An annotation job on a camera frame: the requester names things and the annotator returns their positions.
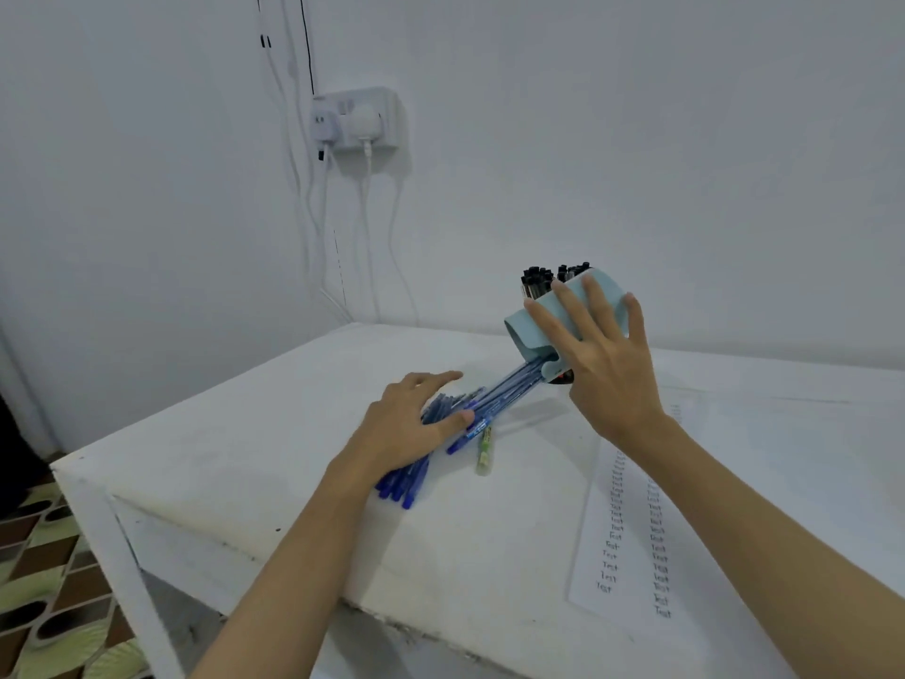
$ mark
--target black fabric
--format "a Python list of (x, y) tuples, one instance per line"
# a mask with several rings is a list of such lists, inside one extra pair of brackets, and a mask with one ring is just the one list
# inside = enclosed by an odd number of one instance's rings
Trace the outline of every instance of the black fabric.
[(19, 433), (6, 402), (0, 398), (0, 519), (12, 513), (28, 489), (50, 471)]

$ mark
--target hand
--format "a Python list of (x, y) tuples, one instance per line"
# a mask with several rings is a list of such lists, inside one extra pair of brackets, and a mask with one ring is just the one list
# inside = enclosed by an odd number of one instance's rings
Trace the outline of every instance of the hand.
[(474, 412), (451, 414), (436, 423), (421, 423), (424, 404), (450, 381), (461, 378), (460, 371), (444, 374), (407, 374), (398, 384), (390, 384), (383, 397), (371, 403), (365, 419), (340, 454), (377, 482), (392, 469), (413, 463), (454, 433), (474, 421)]
[(582, 285), (588, 308), (564, 284), (553, 282), (553, 291), (583, 340), (577, 340), (540, 303), (529, 298), (525, 307), (575, 372), (569, 397), (578, 410), (594, 431), (624, 449), (648, 423), (664, 416), (641, 305), (630, 293), (623, 298), (628, 307), (626, 338), (600, 285), (590, 275), (582, 278)]

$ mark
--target person's right hand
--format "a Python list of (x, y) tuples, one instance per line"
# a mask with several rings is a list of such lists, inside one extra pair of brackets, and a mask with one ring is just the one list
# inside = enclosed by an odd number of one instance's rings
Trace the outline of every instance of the person's right hand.
[(641, 305), (630, 293), (623, 298), (628, 308), (626, 338), (597, 281), (587, 275), (582, 277), (582, 285), (588, 308), (565, 284), (553, 282), (553, 291), (582, 340), (569, 333), (539, 302), (528, 298), (525, 307), (575, 373), (569, 396), (578, 410), (594, 431), (624, 449), (645, 426), (664, 416)]

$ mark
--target electrical outlet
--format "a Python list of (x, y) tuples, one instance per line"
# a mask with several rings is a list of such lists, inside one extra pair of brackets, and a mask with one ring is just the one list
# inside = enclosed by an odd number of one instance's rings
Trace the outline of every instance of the electrical outlet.
[(356, 105), (368, 104), (377, 110), (383, 126), (383, 133), (375, 139), (371, 147), (375, 150), (399, 147), (399, 109), (396, 93), (389, 88), (364, 88), (325, 93), (314, 98), (313, 108), (331, 112), (339, 124), (339, 137), (333, 143), (334, 153), (361, 152), (359, 140), (348, 135), (348, 123)]

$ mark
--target black cable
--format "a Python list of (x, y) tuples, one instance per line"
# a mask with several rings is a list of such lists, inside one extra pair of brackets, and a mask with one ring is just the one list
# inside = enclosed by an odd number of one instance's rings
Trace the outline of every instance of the black cable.
[(314, 92), (314, 69), (311, 68), (311, 44), (308, 42), (308, 21), (305, 20), (305, 2), (299, 0), (301, 5), (301, 25), (305, 29), (305, 50), (308, 51), (308, 78), (311, 80), (311, 95)]

